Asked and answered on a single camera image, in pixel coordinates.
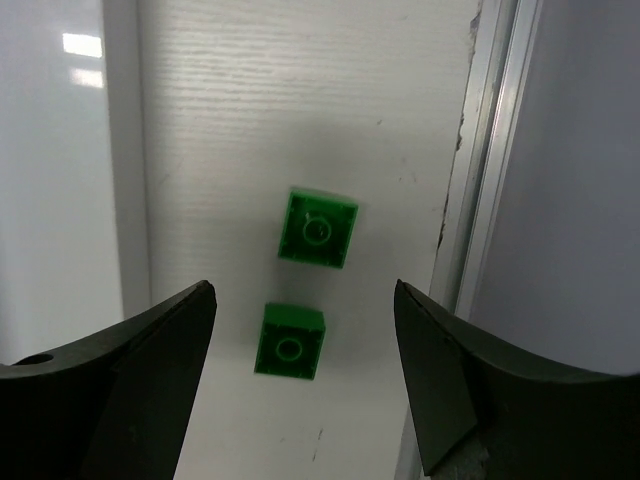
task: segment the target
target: gray wall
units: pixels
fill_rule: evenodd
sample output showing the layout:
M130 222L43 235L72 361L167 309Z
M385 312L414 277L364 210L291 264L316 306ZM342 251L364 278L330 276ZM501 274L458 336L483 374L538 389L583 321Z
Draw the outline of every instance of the gray wall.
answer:
M471 321L640 370L640 2L546 2Z

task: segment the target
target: green lego brick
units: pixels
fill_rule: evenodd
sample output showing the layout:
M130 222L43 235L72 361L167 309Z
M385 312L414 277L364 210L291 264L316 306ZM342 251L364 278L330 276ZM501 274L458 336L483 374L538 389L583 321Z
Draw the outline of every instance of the green lego brick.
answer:
M342 268L358 205L322 192L293 190L280 240L279 257Z
M254 371L313 380L324 332L322 312L268 303L264 309Z

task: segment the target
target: white textured surface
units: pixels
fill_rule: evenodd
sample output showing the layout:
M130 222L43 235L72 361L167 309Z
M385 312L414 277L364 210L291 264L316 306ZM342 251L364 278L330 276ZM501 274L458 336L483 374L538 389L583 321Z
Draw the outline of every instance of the white textured surface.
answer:
M393 287L429 285L476 8L142 1L153 299L219 297L176 478L393 478ZM360 203L344 270L276 258L293 185ZM315 381L253 375L267 301L325 312Z

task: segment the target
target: white wall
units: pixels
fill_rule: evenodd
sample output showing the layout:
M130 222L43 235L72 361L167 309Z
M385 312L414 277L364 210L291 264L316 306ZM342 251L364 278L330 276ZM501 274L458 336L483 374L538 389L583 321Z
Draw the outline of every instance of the white wall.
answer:
M640 370L634 0L544 3L471 320L598 371Z
M126 12L112 5L126 38L127 23L115 21ZM65 51L63 34L90 36L76 41L90 50ZM0 362L76 340L149 305L138 66L125 68L119 84L100 56L103 35L99 0L0 0ZM130 100L125 109L114 106L112 73L112 90ZM117 150L122 132L110 130L118 115L138 138L126 161ZM114 194L112 154L130 193ZM119 238L124 214L125 224L143 228L121 228ZM120 253L134 250L140 260L129 259L121 272ZM142 273L132 294L123 284L134 270Z
M153 300L202 278L219 299L176 478L393 478L393 288L429 287L476 9L142 1ZM277 258L293 185L360 203L344 270ZM313 382L253 374L268 301L324 311Z

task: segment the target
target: screw hole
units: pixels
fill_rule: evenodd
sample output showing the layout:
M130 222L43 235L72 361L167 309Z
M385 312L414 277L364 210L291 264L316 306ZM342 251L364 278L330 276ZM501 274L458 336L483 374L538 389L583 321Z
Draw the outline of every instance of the screw hole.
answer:
M38 353L36 355L31 355L30 357L23 358L16 365L39 365L41 363L47 363L53 360L53 355L49 355L48 353Z

